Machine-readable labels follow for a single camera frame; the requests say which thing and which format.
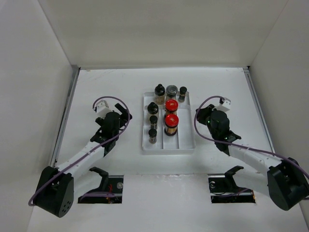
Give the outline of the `white powder bottle black cap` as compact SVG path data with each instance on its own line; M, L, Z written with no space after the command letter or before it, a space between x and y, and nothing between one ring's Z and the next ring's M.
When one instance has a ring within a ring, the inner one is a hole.
M158 116L159 107L155 102L151 102L147 106L148 117Z

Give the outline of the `small brown spice jar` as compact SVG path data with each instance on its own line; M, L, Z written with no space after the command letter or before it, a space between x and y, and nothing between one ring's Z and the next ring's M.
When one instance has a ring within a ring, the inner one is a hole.
M150 116L149 118L151 129L157 129L158 118L155 115Z
M151 144L155 144L157 141L157 130L156 129L150 129L148 131L148 135L149 135L149 142Z

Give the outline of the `red lid sauce jar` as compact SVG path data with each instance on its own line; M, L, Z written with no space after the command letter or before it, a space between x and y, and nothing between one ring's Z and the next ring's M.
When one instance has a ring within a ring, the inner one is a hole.
M178 110L178 102L174 99L169 99L165 102L165 116L176 115Z
M178 131L179 118L177 115L169 114L165 117L164 132L167 136L173 136Z

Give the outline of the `small spice jar black cap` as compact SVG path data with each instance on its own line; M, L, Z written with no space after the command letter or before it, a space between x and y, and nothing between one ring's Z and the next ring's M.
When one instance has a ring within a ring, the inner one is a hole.
M179 98L178 98L179 102L184 102L185 101L186 93L187 93L187 88L186 87L180 87L180 89L179 89Z

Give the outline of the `clear-lid grinder white powder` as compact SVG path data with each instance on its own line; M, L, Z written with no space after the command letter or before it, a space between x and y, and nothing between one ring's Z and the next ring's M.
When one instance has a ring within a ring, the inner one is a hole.
M178 88L175 85L169 85L166 87L166 99L168 100L176 100L176 95L178 92Z

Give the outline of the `knob-cap jar tan chunks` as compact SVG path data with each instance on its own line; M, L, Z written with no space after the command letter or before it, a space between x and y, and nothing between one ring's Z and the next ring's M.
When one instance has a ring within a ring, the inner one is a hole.
M162 84L158 84L154 89L154 101L156 104L163 104L165 102L165 88Z

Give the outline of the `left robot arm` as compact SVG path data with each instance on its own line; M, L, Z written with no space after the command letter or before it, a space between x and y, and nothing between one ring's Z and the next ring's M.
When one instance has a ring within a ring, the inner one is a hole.
M37 206L54 216L64 217L73 201L79 203L108 202L120 197L113 191L109 173L94 164L106 157L115 147L120 135L132 119L127 105L119 101L116 110L106 101L94 103L99 129L86 146L63 164L43 169L35 193L28 204Z

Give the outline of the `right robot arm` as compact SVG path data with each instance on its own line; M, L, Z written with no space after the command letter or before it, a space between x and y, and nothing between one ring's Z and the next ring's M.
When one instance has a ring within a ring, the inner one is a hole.
M195 112L181 105L171 115L161 105L156 120L143 108L124 133L117 169L126 174L209 174L215 194L250 189L285 211L309 196L309 176L297 161L246 144L222 104Z

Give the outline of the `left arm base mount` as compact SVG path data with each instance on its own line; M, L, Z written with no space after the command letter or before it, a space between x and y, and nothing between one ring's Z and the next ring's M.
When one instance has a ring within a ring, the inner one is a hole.
M121 204L123 188L124 176L93 167L82 177L75 196L78 204Z

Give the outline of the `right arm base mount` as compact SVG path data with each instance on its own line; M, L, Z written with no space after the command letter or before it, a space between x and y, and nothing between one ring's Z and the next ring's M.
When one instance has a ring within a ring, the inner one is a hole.
M235 166L224 174L209 174L209 190L211 203L255 203L255 195L251 189L236 185L234 175L242 166Z

